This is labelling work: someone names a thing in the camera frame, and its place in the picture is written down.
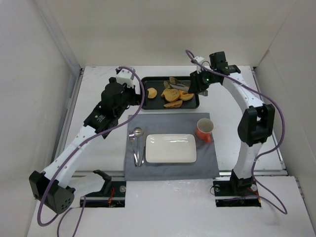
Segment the metal tongs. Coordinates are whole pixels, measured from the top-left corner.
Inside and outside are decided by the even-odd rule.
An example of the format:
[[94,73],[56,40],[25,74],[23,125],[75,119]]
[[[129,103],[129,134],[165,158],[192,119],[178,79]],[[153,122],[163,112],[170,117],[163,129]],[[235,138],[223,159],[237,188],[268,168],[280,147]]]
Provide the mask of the metal tongs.
[[168,89],[178,89],[188,93],[208,96],[208,85],[204,84],[200,79],[191,78],[190,82],[184,82],[175,77],[169,77],[169,80],[164,81],[163,85]]

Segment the large toast slice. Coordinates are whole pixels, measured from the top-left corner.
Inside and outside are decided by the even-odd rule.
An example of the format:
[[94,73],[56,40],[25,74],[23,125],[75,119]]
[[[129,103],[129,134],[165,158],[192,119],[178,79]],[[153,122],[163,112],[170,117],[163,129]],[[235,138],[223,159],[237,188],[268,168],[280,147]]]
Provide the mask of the large toast slice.
[[175,102],[180,97],[179,90],[166,88],[162,92],[161,97],[165,98],[165,100],[168,102]]

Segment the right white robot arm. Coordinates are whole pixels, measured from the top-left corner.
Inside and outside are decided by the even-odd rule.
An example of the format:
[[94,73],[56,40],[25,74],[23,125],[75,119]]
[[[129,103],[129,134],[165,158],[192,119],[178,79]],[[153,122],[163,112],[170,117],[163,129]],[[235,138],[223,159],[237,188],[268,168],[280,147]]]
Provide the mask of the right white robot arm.
[[209,56],[210,68],[203,66],[202,57],[195,57],[189,50],[186,53],[197,67],[190,74],[189,93],[205,94],[210,85],[219,83],[232,95],[242,112],[237,127],[241,147],[232,169],[230,186],[235,190],[250,187],[254,183],[252,167],[255,158],[272,134],[275,107],[256,97],[257,92],[246,84],[238,66],[228,64],[224,52]]

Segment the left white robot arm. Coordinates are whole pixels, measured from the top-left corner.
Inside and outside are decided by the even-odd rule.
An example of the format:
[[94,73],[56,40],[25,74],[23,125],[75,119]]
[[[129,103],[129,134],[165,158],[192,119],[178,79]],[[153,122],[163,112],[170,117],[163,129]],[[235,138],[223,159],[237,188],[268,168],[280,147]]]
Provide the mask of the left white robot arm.
[[34,171],[30,177],[30,186],[34,197],[56,214],[64,213],[76,202],[76,198],[104,190],[110,176],[95,170],[85,177],[72,179],[82,161],[88,157],[99,142],[107,138],[114,129],[121,127],[119,118],[130,106],[142,107],[145,89],[140,86],[141,94],[135,87],[118,83],[110,78],[101,93],[101,101],[84,120],[75,139],[60,156],[42,172]]

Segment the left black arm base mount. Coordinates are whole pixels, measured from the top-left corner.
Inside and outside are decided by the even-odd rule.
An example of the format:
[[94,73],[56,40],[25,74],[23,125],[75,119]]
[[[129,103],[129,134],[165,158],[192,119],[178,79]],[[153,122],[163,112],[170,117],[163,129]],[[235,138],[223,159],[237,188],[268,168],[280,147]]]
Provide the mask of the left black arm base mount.
[[85,196],[88,208],[123,208],[125,207],[126,181],[122,176],[111,176],[101,170],[94,170],[104,179],[100,191]]

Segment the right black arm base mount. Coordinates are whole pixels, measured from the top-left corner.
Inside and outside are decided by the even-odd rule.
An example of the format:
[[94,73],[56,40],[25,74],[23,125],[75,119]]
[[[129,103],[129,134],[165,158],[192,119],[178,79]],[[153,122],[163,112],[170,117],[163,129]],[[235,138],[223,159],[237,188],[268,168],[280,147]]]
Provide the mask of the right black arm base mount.
[[216,207],[261,207],[253,177],[239,179],[232,171],[229,180],[213,181]]

